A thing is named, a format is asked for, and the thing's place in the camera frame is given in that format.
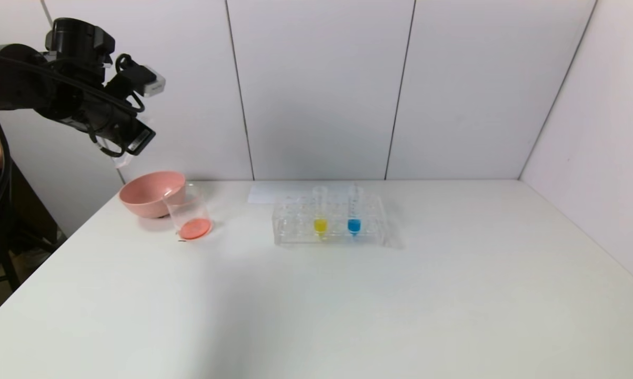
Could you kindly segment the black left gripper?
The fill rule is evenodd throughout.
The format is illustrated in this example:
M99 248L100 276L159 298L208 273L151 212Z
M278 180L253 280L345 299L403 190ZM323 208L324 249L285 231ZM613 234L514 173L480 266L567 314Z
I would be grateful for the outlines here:
M136 113L112 113L104 126L104 139L112 144L112 148L107 148L110 156L138 156L156 135Z

